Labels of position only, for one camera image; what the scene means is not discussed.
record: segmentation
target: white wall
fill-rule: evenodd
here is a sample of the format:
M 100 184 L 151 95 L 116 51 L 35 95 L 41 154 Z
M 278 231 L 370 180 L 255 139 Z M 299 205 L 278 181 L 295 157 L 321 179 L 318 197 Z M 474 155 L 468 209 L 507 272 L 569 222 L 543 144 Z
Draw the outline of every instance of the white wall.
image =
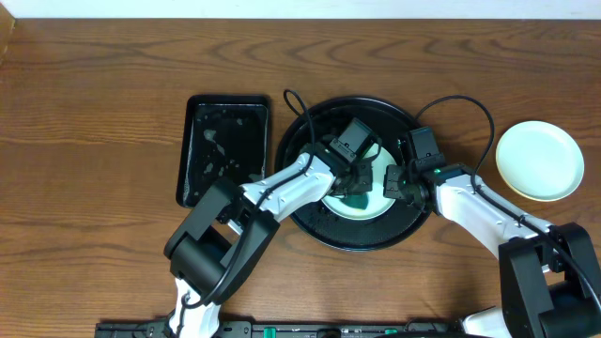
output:
M 15 18 L 601 19 L 601 0 L 0 0 Z

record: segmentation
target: wooden table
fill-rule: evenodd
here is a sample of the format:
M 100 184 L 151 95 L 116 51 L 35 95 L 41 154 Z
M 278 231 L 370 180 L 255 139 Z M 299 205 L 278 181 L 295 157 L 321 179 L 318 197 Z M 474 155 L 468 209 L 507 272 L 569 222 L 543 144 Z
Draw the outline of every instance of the wooden table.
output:
M 186 100 L 272 97 L 272 143 L 310 104 L 349 94 L 415 113 L 449 94 L 481 100 L 500 133 L 540 119 L 586 162 L 560 202 L 524 199 L 491 154 L 481 176 L 540 217 L 586 227 L 601 253 L 601 23 L 517 21 L 21 20 L 0 66 L 0 335 L 90 337 L 102 320 L 150 319 L 176 301 L 166 240 Z M 476 108 L 423 117 L 449 161 L 475 163 L 488 137 Z M 454 319 L 500 303 L 497 261 L 436 216 L 372 253 L 328 248 L 286 220 L 226 314 L 257 321 Z

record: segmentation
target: white plate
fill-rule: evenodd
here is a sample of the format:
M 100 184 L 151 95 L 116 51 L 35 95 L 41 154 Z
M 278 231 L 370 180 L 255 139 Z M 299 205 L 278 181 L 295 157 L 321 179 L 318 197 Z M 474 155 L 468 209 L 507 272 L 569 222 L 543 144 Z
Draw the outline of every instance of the white plate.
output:
M 363 157 L 370 157 L 377 153 L 378 145 L 372 145 Z M 386 167 L 390 164 L 396 165 L 396 161 L 386 149 L 382 148 L 378 157 L 372 162 L 372 191 L 366 194 L 367 207 L 365 209 L 350 207 L 344 204 L 340 198 L 332 196 L 324 197 L 323 204 L 338 216 L 355 221 L 369 220 L 383 214 L 394 204 L 393 199 L 384 197 L 384 176 Z
M 584 159 L 576 141 L 541 121 L 516 124 L 502 136 L 497 166 L 515 192 L 544 202 L 574 192 L 584 175 Z

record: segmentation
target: black plate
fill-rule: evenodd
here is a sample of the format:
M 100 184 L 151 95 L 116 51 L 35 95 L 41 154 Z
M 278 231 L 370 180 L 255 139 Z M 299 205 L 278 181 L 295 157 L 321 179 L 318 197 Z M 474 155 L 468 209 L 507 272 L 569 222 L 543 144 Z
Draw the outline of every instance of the black plate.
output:
M 194 207 L 213 182 L 265 177 L 269 101 L 263 96 L 196 95 L 188 100 L 176 200 Z
M 316 137 L 326 133 L 340 133 L 353 116 L 358 117 L 382 138 L 382 146 L 396 163 L 404 163 L 398 148 L 399 135 L 420 128 L 420 124 L 406 111 L 379 99 L 345 97 L 327 100 L 309 110 L 316 125 Z M 275 171 L 291 164 L 301 147 L 309 142 L 305 120 L 297 118 L 280 142 L 275 158 Z M 292 220 L 317 240 L 335 248 L 351 251 L 369 251 L 387 248 L 407 238 L 428 218 L 414 207 L 396 201 L 383 215 L 366 221 L 353 221 L 332 213 L 321 201 L 298 209 Z

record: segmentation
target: black round tray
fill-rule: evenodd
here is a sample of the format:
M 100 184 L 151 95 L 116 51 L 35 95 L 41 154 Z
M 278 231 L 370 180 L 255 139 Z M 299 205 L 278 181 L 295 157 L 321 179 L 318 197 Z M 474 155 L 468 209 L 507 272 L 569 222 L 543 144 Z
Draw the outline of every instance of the black round tray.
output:
M 367 97 L 343 97 L 319 103 L 309 110 L 316 137 L 340 134 L 352 117 L 358 117 L 382 138 L 382 146 L 402 165 L 398 147 L 400 134 L 419 128 L 419 123 L 403 109 L 385 101 Z M 297 118 L 278 146 L 275 171 L 290 165 L 301 147 L 309 143 L 304 118 Z M 428 218 L 415 207 L 396 201 L 383 215 L 371 220 L 353 221 L 332 213 L 321 201 L 295 211 L 290 217 L 300 229 L 332 247 L 350 251 L 370 251 L 390 247 L 407 238 Z

